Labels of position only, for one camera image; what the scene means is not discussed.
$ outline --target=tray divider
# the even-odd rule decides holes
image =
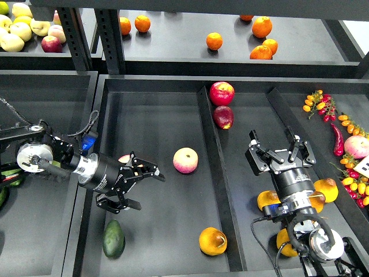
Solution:
[[[288,102],[284,99],[283,95],[277,90],[277,88],[274,88],[267,94],[267,99],[282,120],[283,124],[286,127],[290,126],[296,134],[298,134],[304,140],[309,141],[311,148],[315,150],[315,159],[318,161],[318,164],[313,167],[315,173],[319,179],[332,178],[335,180],[338,187],[338,197],[334,203],[340,210],[342,216],[347,221],[354,234],[357,236],[360,243],[363,245],[365,251],[369,252],[369,237],[367,236],[369,222],[361,213],[361,211],[359,211],[359,207],[356,205],[356,203],[352,201],[351,196],[347,193],[340,179],[333,171],[333,167],[322,154],[322,151],[317,151],[319,149],[317,146],[318,144],[307,134],[289,107]]]
[[[209,157],[209,165],[219,211],[220,224],[222,231],[228,238],[226,253],[229,270],[231,272],[246,271],[246,259],[241,247],[241,236],[237,223],[236,212],[231,199],[231,191],[228,185],[224,156],[221,149],[219,135],[212,118],[213,108],[205,87],[198,91],[197,100],[206,151]]]

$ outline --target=green apple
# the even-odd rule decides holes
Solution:
[[[27,42],[32,37],[32,30],[27,23],[18,22],[10,26],[10,33],[19,36],[24,42]]]
[[[15,17],[18,16],[29,16],[30,18],[33,17],[31,9],[28,5],[24,3],[14,3],[12,8],[12,14]]]
[[[2,37],[3,35],[6,35],[6,34],[8,34],[7,30],[6,30],[6,29],[4,29],[4,28],[0,28],[0,39],[1,39],[1,37]]]
[[[0,14],[0,27],[5,28],[9,31],[10,26],[12,25],[12,20],[8,16],[4,16]]]
[[[24,41],[13,33],[7,33],[0,38],[0,46],[6,52],[19,52],[24,47]]]
[[[31,20],[31,30],[37,34],[37,36],[47,36],[48,29],[51,24],[48,21],[38,21],[34,18]]]

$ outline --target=apple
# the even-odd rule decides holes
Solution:
[[[233,125],[235,116],[228,106],[219,106],[213,112],[213,119],[216,125],[223,130],[227,130]]]
[[[47,35],[56,36],[60,40],[60,43],[62,44],[66,41],[63,27],[61,27],[60,25],[50,26],[50,28],[48,29]]]
[[[227,82],[216,82],[210,88],[210,100],[216,106],[227,106],[235,96],[235,89]]]
[[[9,34],[6,29],[0,27],[0,39],[3,35]]]
[[[56,36],[46,36],[41,41],[41,47],[46,53],[61,53],[62,44]]]
[[[52,19],[52,21],[56,25],[62,25],[62,23],[60,22],[60,18],[59,18],[59,14],[58,14],[57,10],[55,10],[55,12],[54,12],[54,18]]]
[[[33,17],[31,9],[28,5],[24,3],[14,3],[12,8],[12,14],[14,17],[18,16],[29,16],[30,18]]]
[[[351,136],[345,141],[344,149],[354,159],[365,158],[369,155],[369,140],[362,136]]]
[[[50,22],[37,21],[34,18],[31,20],[31,30],[37,34],[37,36],[47,36],[48,29],[50,28]]]
[[[0,27],[6,29],[9,32],[9,28],[12,25],[12,20],[8,16],[0,14]]]
[[[18,22],[10,26],[10,33],[19,36],[24,42],[27,42],[32,37],[32,30],[28,24]]]
[[[173,165],[181,173],[191,173],[197,168],[198,156],[195,150],[184,147],[175,152]]]
[[[6,52],[19,52],[24,47],[24,41],[13,33],[7,33],[1,36],[0,46]]]

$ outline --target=yellow apple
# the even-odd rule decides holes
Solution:
[[[181,173],[191,173],[197,168],[198,156],[195,150],[184,147],[175,152],[173,157],[174,167]]]
[[[63,31],[63,27],[61,27],[60,25],[53,25],[48,29],[47,32],[48,36],[56,36],[61,43],[64,43],[66,41],[65,35],[64,35],[64,31]]]
[[[12,8],[12,14],[15,17],[18,16],[29,16],[30,18],[33,17],[31,9],[28,5],[24,3],[14,3]]]
[[[5,28],[7,31],[9,31],[10,26],[12,25],[12,20],[8,16],[4,16],[3,14],[0,14],[0,27]]]
[[[24,47],[24,41],[13,33],[7,33],[1,36],[0,45],[7,52],[19,52]]]
[[[32,37],[31,28],[23,22],[18,22],[10,26],[10,33],[19,36],[24,42],[27,42]]]
[[[34,18],[31,20],[31,30],[37,34],[37,36],[47,36],[50,25],[48,21],[38,21]]]

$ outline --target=pepper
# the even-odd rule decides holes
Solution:
[[[341,133],[341,131],[339,130],[339,128],[336,127],[335,124],[331,123],[330,126],[332,126],[333,131],[334,131],[334,135],[336,136],[336,143],[334,145],[334,150],[333,153],[340,157],[344,154],[345,149],[344,149],[344,137]]]

